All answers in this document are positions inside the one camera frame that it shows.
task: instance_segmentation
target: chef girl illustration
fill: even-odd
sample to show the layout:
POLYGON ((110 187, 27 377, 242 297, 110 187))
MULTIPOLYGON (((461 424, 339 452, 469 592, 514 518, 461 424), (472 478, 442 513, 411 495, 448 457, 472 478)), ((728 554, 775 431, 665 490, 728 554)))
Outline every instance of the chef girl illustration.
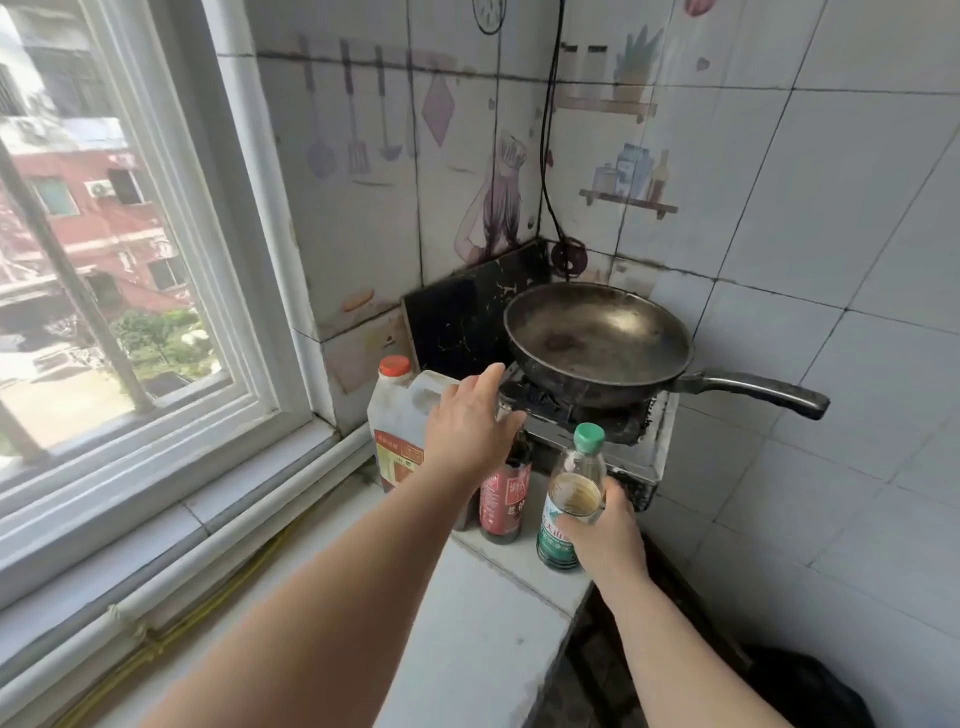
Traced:
POLYGON ((519 245, 520 167, 527 149, 519 139, 501 130, 487 175, 457 229, 454 249, 467 265, 490 260, 519 245), (483 210, 482 239, 474 231, 483 210))

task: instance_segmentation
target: green label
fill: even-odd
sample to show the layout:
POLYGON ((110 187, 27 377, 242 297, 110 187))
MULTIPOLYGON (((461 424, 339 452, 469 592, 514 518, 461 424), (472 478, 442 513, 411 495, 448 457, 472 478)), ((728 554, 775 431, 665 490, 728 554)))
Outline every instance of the green label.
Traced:
POLYGON ((574 566, 577 564, 577 554, 573 552, 573 544, 556 524, 557 516, 562 512, 550 496, 547 496, 543 504, 543 518, 540 521, 537 545, 543 555, 558 566, 574 566))

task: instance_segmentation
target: stove burner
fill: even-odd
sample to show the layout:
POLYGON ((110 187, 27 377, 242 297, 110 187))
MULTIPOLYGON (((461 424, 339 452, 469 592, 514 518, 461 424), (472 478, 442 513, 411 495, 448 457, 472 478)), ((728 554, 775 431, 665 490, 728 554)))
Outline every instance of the stove burner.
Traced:
POLYGON ((526 410, 533 417, 559 425, 567 432, 573 432, 580 423, 595 423, 603 427, 608 442, 621 445, 632 445, 643 436, 650 424, 654 402, 646 400, 623 409, 578 407, 557 400, 526 376, 501 384, 500 397, 513 409, 526 410))

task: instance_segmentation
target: green bottle cap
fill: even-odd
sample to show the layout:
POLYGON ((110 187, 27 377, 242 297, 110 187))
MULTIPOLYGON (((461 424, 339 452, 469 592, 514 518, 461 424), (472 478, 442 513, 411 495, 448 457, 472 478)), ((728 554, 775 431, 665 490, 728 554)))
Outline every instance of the green bottle cap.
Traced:
POLYGON ((580 423, 573 430, 573 447, 587 455, 594 455, 603 447, 606 434, 603 427, 594 423, 580 423))

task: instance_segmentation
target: white wall tile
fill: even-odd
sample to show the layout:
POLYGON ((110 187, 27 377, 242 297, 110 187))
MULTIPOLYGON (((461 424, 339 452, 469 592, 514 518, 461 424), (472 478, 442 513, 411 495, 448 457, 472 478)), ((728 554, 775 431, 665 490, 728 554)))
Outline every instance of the white wall tile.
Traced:
MULTIPOLYGON (((611 91, 611 86, 566 84, 559 86, 557 93, 581 98, 591 92, 608 97, 611 91)), ((643 89, 642 94, 648 101, 652 89, 643 89)), ((637 123, 636 116, 626 113, 565 109, 562 105, 554 112, 550 133, 553 164, 547 167, 547 191, 564 232, 591 250, 613 255, 624 205, 594 199, 588 193, 612 188, 617 157, 626 145, 640 143, 644 126, 645 122, 637 123)), ((546 202, 540 213, 540 234, 558 239, 546 202)))
POLYGON ((487 35, 481 27, 487 32, 494 31, 498 25, 497 15, 504 5, 503 0, 484 3, 409 0, 411 47, 447 54, 456 59, 456 68, 496 73, 497 36, 487 35), (481 5, 490 6, 490 22, 485 13, 474 16, 474 7, 481 5))
POLYGON ((686 578, 736 638, 770 641, 777 607, 804 571, 765 544, 715 523, 686 578))
POLYGON ((713 281, 619 257, 613 262, 610 285, 659 303, 683 321, 692 336, 707 306, 713 281))
POLYGON ((274 0, 244 5, 258 51, 300 53, 303 35, 313 58, 339 59, 341 38, 348 41, 354 61, 373 61, 378 44, 389 61, 403 63, 406 56, 406 0, 274 0))
MULTIPOLYGON (((414 76, 426 283, 477 262, 487 245, 484 221, 492 210, 493 177, 499 177, 501 169, 507 174, 513 171, 502 161, 493 164, 495 106, 494 79, 432 73, 414 76)), ((527 150, 524 166, 535 157, 527 150)), ((498 235, 495 244, 495 251, 502 252, 506 237, 498 235)))
MULTIPOLYGON (((364 172, 349 162, 355 142, 344 67, 310 63, 311 99, 306 63, 259 65, 318 338, 325 339, 395 306, 420 285, 415 163, 405 153, 393 160, 380 153, 384 127, 374 69, 351 69, 356 138, 369 166, 364 172)), ((410 113, 406 74, 388 70, 385 91, 387 128, 391 141, 401 143, 410 113)))
POLYGON ((960 142, 950 144, 851 308, 960 333, 960 142))
POLYGON ((957 98, 795 92, 721 276, 847 305, 958 120, 957 98))
POLYGON ((497 82, 497 152, 500 154, 502 145, 507 145, 508 149, 518 149, 523 155, 517 176, 520 210, 516 239, 521 243, 536 236, 540 217, 540 191, 543 188, 540 180, 540 128, 544 101, 546 84, 506 79, 497 82))
POLYGON ((636 515, 640 530, 649 534, 670 562, 680 570, 693 558, 710 528, 709 517, 655 496, 650 507, 636 515))
POLYGON ((869 475, 768 440, 717 522, 807 564, 882 487, 869 475))
POLYGON ((960 641, 806 570, 777 612, 778 645, 821 660, 881 728, 960 724, 960 641))
POLYGON ((682 406, 660 493, 714 518, 761 444, 762 438, 753 432, 682 406))
POLYGON ((555 0, 509 2, 500 31, 500 73, 546 81, 557 39, 555 0))
POLYGON ((960 417, 933 434, 894 478, 894 484, 960 508, 960 417))
POLYGON ((661 84, 790 88, 825 0, 676 0, 661 84))
POLYGON ((658 88, 655 95, 657 113, 640 140, 649 162, 638 166, 633 187, 645 189, 642 178, 669 152, 661 201, 679 211, 659 220, 654 210, 628 206, 617 251, 716 276, 787 92, 658 88))
POLYGON ((672 0, 570 0, 564 43, 576 45, 576 62, 562 81, 647 85, 657 78, 672 0), (590 52, 588 48, 606 48, 590 52))
MULTIPOLYGON (((718 281, 694 340, 691 369, 723 369, 800 382, 840 318, 837 308, 718 281)), ((706 392, 686 404, 766 434, 780 408, 727 392, 706 392)))
MULTIPOLYGON (((550 279, 554 282, 560 282, 566 280, 566 276, 558 273, 562 270, 561 266, 564 263, 563 259, 554 253, 555 245, 555 243, 547 243, 547 256, 552 266, 550 279)), ((590 249, 581 251, 581 249, 571 246, 565 265, 570 268, 570 280, 578 280, 582 283, 608 283, 610 282, 613 257, 590 249)))
POLYGON ((960 9, 939 0, 828 2, 797 85, 960 91, 960 9))
POLYGON ((849 311, 801 384, 832 398, 824 419, 787 412, 774 436, 889 480, 960 403, 960 337, 849 311))
POLYGON ((367 405, 376 385, 380 359, 392 354, 414 360, 400 308, 324 342, 330 395, 341 432, 352 432, 367 421, 367 405))
POLYGON ((960 637, 960 509, 890 486, 813 564, 960 637))

